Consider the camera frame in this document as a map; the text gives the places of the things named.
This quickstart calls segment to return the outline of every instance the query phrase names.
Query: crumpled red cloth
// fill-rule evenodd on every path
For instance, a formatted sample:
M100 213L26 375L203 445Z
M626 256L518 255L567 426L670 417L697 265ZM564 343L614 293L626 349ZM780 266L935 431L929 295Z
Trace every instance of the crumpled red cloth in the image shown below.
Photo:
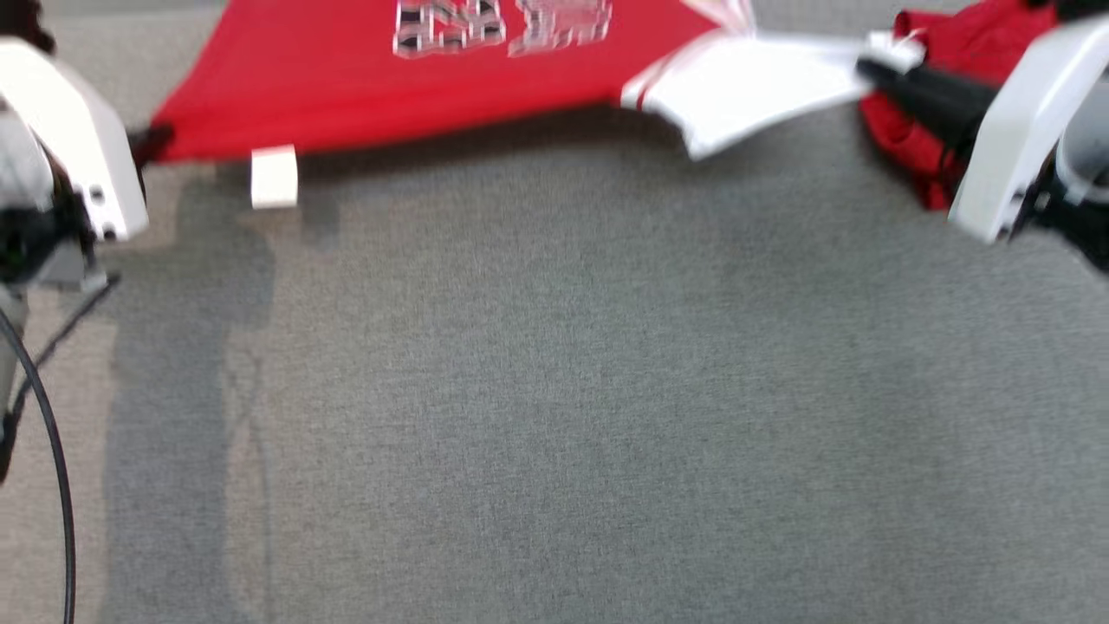
M894 22L898 38L924 44L929 67L1001 85L1028 45L1058 23L1055 4L1031 8L1026 0L985 0L953 16L906 10ZM879 92L859 109L872 136L887 155L908 170L924 205L946 209L954 200L943 182L943 144Z

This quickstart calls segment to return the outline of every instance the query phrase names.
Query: gray fabric surface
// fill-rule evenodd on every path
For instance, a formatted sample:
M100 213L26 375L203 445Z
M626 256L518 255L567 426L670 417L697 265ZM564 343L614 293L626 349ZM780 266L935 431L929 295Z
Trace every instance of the gray fabric surface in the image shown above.
M138 122L215 17L57 30ZM155 168L104 252L124 285L47 371L79 622L1109 618L1105 277L919 209L852 106L698 164L601 111L302 173L252 212L241 166ZM31 344L75 304L35 293ZM61 608L29 417L6 623Z

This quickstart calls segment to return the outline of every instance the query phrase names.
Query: printed graphic on shirt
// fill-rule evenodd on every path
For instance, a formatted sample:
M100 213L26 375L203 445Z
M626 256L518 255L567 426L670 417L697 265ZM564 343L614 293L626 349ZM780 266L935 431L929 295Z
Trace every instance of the printed graphic on shirt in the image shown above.
M508 55L553 52L603 40L612 0L516 0L525 31ZM406 59L457 53L506 41L499 0L398 0L393 51Z
M516 6L527 29L509 44L511 57L601 41L612 21L611 0L517 0Z
M498 0L399 0L393 51L416 59L505 42Z

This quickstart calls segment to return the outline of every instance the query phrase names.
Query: red fabric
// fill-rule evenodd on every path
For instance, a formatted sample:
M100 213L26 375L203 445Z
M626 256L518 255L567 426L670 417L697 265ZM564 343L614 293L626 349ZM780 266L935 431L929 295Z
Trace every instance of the red fabric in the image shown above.
M1051 3L1030 9L1026 0L985 0L954 16L902 12L894 33L918 30L929 67L1000 85L1032 40L1056 23ZM882 93L864 98L859 106L878 146L913 175L925 206L949 207L954 197L939 168L943 144Z
M581 7L607 4L611 18L600 40L581 44L574 33L561 49L510 55L525 34L518 4L577 10L563 24L586 19ZM680 0L500 0L499 8L503 42L406 59L394 52L398 0L232 0L192 73L155 114L153 123L176 134L160 160L241 158L285 144L299 152L369 146L615 102L637 73L715 28Z

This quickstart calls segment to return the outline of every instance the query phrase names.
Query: black cable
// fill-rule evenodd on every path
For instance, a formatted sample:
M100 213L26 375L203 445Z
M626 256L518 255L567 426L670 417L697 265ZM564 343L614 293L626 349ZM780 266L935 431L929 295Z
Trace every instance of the black cable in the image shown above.
M37 360L31 360L31 355L27 351L27 346L20 339L19 333L11 325L11 320L8 319L4 310L0 308L0 334L3 334L8 345L16 352L16 358L22 365L23 372L27 376L27 379L19 389L19 393L16 396L16 402L11 411L4 417L6 433L10 431L10 434L14 436L16 426L19 424L27 403L27 393L34 391L34 397L39 401L39 410L42 412L42 421L47 428L47 437L50 439L50 451L54 458L54 470L58 473L58 493L61 498L62 533L65 550L65 611L62 614L62 624L73 624L73 613L77 603L77 540L74 538L73 498L70 493L69 470L65 468L65 453L62 450L61 434L58 432L58 421L54 419L53 408L50 407L50 398L47 396L47 389L43 387L42 378L39 376L39 367L42 367L50 360L58 350L58 346L73 333L81 320L89 316L96 304L111 293L119 280L119 275L109 275L104 286L96 290L95 294L89 296L73 311L73 315L54 334Z

